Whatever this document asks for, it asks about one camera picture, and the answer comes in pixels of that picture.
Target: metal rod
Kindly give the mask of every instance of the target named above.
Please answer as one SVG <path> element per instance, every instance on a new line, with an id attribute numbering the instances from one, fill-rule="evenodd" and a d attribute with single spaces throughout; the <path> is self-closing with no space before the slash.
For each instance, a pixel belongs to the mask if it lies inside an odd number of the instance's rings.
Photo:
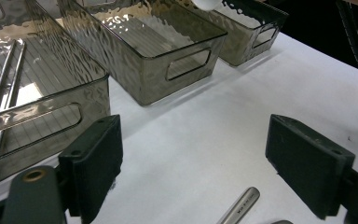
<path id="1" fill-rule="evenodd" d="M 11 108 L 12 106 L 16 105 L 17 95 L 19 93 L 18 86 L 20 82 L 20 70 L 22 65 L 22 59 L 25 51 L 25 42 L 22 44 L 21 53 L 19 57 L 19 61 L 17 62 L 16 70 L 14 72 L 13 81 L 10 86 L 10 91 L 8 93 L 7 101 L 5 103 L 5 109 Z M 0 131 L 0 150 L 3 145 L 3 140 L 5 136 L 5 130 Z"/>
<path id="2" fill-rule="evenodd" d="M 293 223 L 291 223 L 290 221 L 287 221 L 287 220 L 282 220 L 282 221 L 274 222 L 272 224 L 293 224 Z"/>
<path id="3" fill-rule="evenodd" d="M 235 205 L 229 210 L 226 216 L 219 224 L 237 224 L 251 210 L 252 206 L 260 197 L 257 188 L 248 188 L 238 199 Z"/>
<path id="4" fill-rule="evenodd" d="M 4 80 L 6 79 L 7 76 L 7 69 L 10 65 L 10 60 L 13 57 L 13 52 L 14 52 L 14 48 L 16 47 L 16 40 L 13 40 L 13 42 L 10 45 L 10 51 L 8 52 L 7 58 L 5 59 L 5 63 L 4 66 L 2 67 L 2 71 L 0 74 L 0 91 L 2 89 L 2 86 L 4 84 Z"/>

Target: white tablecloth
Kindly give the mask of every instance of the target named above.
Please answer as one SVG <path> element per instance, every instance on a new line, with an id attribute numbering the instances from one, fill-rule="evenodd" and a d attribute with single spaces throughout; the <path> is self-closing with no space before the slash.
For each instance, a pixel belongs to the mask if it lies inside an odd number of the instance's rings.
<path id="1" fill-rule="evenodd" d="M 124 161 L 95 223 L 217 223 L 249 187 L 261 197 L 241 223 L 343 223 L 318 219 L 265 157 L 269 116 L 298 119 L 356 155 L 358 69 L 284 34 L 239 67 L 140 107 L 110 80 Z"/>

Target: metal shaft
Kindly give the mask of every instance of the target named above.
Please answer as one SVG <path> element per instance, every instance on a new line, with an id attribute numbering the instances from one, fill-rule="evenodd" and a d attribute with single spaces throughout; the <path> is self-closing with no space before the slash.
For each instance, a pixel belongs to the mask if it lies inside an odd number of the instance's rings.
<path id="1" fill-rule="evenodd" d="M 251 210 L 260 197 L 258 189 L 248 188 L 219 224 L 237 224 Z"/>
<path id="2" fill-rule="evenodd" d="M 19 60 L 17 62 L 16 70 L 15 70 L 14 77 L 13 77 L 13 81 L 11 83 L 10 91 L 8 93 L 7 101 L 5 103 L 5 109 L 8 109 L 8 108 L 11 108 L 12 106 L 14 106 L 16 104 L 16 101 L 17 101 L 17 95 L 19 93 L 18 86 L 19 86 L 19 82 L 20 82 L 19 73 L 20 73 L 20 70 L 21 70 L 24 51 L 25 51 L 25 42 L 22 44 L 20 57 L 19 57 Z M 5 136 L 5 131 L 0 131 L 0 149 L 1 149 L 2 145 L 3 145 L 4 136 Z"/>
<path id="3" fill-rule="evenodd" d="M 16 40 L 12 41 L 12 43 L 10 45 L 10 50 L 8 52 L 8 55 L 7 55 L 7 58 L 5 59 L 4 66 L 2 67 L 2 71 L 1 71 L 1 74 L 0 74 L 0 92 L 1 92 L 2 87 L 4 85 L 4 81 L 5 81 L 6 77 L 7 77 L 7 69 L 10 66 L 10 60 L 13 57 L 13 52 L 14 52 L 14 48 L 16 47 L 16 43 L 17 43 Z"/>
<path id="4" fill-rule="evenodd" d="M 293 224 L 293 223 L 291 223 L 290 221 L 287 221 L 287 220 L 282 220 L 282 221 L 274 222 L 272 224 Z"/>

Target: plastic storage bin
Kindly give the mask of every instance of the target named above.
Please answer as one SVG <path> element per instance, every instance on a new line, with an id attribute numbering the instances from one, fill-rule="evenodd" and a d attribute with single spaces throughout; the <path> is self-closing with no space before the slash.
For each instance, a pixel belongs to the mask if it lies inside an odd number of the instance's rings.
<path id="1" fill-rule="evenodd" d="M 110 115 L 110 106 L 109 74 L 36 1 L 1 0 L 0 8 L 2 180 L 66 148 L 93 121 Z M 7 84 L 15 71 L 19 85 L 11 94 Z M 8 95 L 13 103 L 4 106 Z"/>
<path id="2" fill-rule="evenodd" d="M 171 0 L 59 6 L 65 29 L 139 105 L 209 76 L 227 34 Z"/>
<path id="3" fill-rule="evenodd" d="M 176 0 L 181 6 L 227 30 L 219 57 L 238 66 L 271 48 L 287 13 L 255 0 L 223 0 L 212 11 L 202 11 L 191 0 Z"/>

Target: bolt hole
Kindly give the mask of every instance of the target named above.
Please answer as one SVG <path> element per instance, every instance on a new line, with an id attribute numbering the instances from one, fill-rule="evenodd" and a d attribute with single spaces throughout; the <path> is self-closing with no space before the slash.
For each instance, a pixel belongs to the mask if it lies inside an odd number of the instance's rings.
<path id="1" fill-rule="evenodd" d="M 33 170 L 33 171 L 29 172 L 28 174 L 26 174 L 24 176 L 23 180 L 25 182 L 33 182 L 33 181 L 36 181 L 36 180 L 42 178 L 45 174 L 46 174 L 46 172 L 44 170 Z"/>
<path id="2" fill-rule="evenodd" d="M 81 153 L 80 150 L 75 150 L 75 151 L 71 152 L 71 155 L 72 156 L 78 156 L 78 155 L 80 155 L 80 153 Z"/>

